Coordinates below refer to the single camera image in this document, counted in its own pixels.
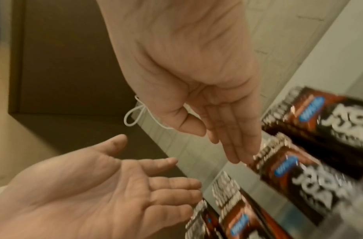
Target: skin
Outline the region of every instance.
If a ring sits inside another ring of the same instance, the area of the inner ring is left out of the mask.
[[[124,135],[35,164],[0,195],[0,239],[143,239],[188,220],[201,183],[150,177],[175,158],[120,160]]]
[[[261,143],[259,68],[241,0],[98,0],[122,72],[169,126],[250,163]],[[184,108],[187,103],[197,118]]]

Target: snack package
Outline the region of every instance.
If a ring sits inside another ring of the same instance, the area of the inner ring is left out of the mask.
[[[292,89],[268,111],[262,129],[282,132],[331,167],[363,176],[363,101],[314,90]]]
[[[187,229],[186,239],[226,239],[219,223],[219,215],[205,200],[197,204],[185,228]]]
[[[292,238],[226,172],[214,182],[213,195],[221,208],[220,222],[227,238]]]
[[[250,167],[316,225],[359,190],[356,181],[322,164],[281,133],[255,156]]]

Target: blue label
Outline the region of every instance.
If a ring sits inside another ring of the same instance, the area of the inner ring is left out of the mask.
[[[322,96],[315,97],[299,115],[299,120],[307,122],[323,106],[324,100]]]
[[[239,218],[239,220],[232,226],[230,232],[231,235],[236,236],[238,235],[243,228],[247,225],[249,221],[249,218],[247,216],[247,214],[242,214],[241,217]]]
[[[275,176],[276,177],[282,177],[289,169],[291,169],[293,166],[297,165],[298,157],[291,155],[286,156],[286,159],[276,168],[275,170]]]

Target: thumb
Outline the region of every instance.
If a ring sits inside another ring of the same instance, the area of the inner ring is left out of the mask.
[[[184,106],[169,113],[158,114],[159,118],[177,131],[205,136],[206,126],[196,116],[189,114]]]
[[[121,150],[125,148],[126,144],[127,144],[126,135],[120,134],[111,139],[108,139],[107,141],[94,145],[92,146],[92,148],[103,154],[114,157],[116,154],[118,154]]]

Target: white cable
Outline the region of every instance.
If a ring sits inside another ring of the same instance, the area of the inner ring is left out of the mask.
[[[149,111],[149,109],[146,107],[146,105],[142,102],[142,101],[140,101],[140,99],[137,97],[137,96],[135,96],[135,99],[139,102],[139,103],[141,103],[141,105],[139,105],[139,106],[136,106],[136,107],[134,107],[134,108],[132,108],[131,110],[129,110],[127,113],[126,113],[126,115],[125,115],[125,117],[123,118],[123,122],[124,122],[124,124],[126,125],[126,126],[128,126],[128,127],[132,127],[132,126],[134,126],[134,125],[136,125],[137,123],[138,123],[138,121],[139,121],[139,119],[141,118],[141,116],[142,116],[142,114],[147,110],[148,112],[149,112],[149,114],[151,115],[151,117],[155,120],[155,122],[158,124],[158,125],[160,125],[162,128],[165,128],[166,130],[173,130],[173,128],[171,128],[171,127],[167,127],[167,126],[164,126],[164,125],[162,125],[154,116],[153,116],[153,114],[151,114],[151,112]],[[136,110],[141,110],[141,112],[139,113],[139,115],[138,115],[138,117],[134,120],[134,122],[133,123],[131,123],[131,124],[129,124],[128,122],[127,122],[127,118],[134,112],[134,111],[136,111]]]

